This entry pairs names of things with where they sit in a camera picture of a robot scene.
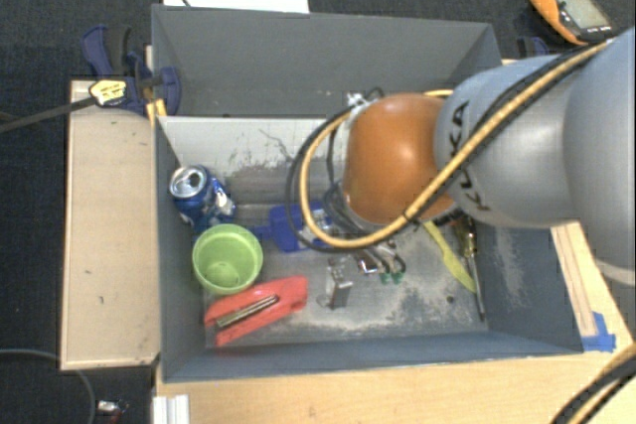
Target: green cup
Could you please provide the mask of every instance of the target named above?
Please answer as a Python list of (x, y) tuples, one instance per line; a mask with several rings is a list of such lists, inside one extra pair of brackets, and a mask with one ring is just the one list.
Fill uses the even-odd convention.
[(251, 231), (219, 224), (204, 231), (192, 251), (201, 285), (216, 295), (231, 295), (251, 285), (262, 267), (262, 248)]

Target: red stapler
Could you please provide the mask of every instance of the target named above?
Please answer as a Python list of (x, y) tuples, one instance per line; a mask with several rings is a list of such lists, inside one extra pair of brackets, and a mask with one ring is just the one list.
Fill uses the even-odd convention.
[(255, 285), (212, 304), (204, 319), (216, 326), (215, 345), (222, 347), (276, 320), (300, 311), (307, 304), (307, 278), (291, 276)]

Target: soda can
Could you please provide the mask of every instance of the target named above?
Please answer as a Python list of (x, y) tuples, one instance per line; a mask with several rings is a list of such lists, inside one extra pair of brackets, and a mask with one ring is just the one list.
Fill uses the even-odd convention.
[(218, 179), (201, 165), (179, 168), (170, 179), (170, 195), (182, 220), (195, 233), (230, 221), (235, 204)]

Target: clamp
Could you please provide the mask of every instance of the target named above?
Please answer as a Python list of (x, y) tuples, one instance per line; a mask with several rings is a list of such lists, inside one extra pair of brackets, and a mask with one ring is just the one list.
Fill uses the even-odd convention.
[(108, 29), (97, 25), (81, 38), (81, 51), (99, 81), (90, 90), (99, 106), (119, 107), (145, 116), (146, 105), (163, 99), (168, 115), (177, 113), (181, 102), (181, 82), (173, 67), (153, 76), (143, 59), (128, 52), (130, 27)]

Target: yellow label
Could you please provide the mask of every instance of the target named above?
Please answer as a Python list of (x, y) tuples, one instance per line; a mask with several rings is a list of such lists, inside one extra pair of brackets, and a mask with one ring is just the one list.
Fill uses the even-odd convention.
[(102, 79), (88, 90), (100, 106), (115, 106), (126, 99), (126, 82)]

